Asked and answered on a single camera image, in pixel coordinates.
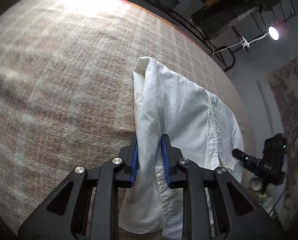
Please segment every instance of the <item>plant pot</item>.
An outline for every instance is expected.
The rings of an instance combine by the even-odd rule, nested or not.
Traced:
[[[178,0],[158,0],[157,4],[166,9],[171,11],[177,4],[179,4],[180,2]]]

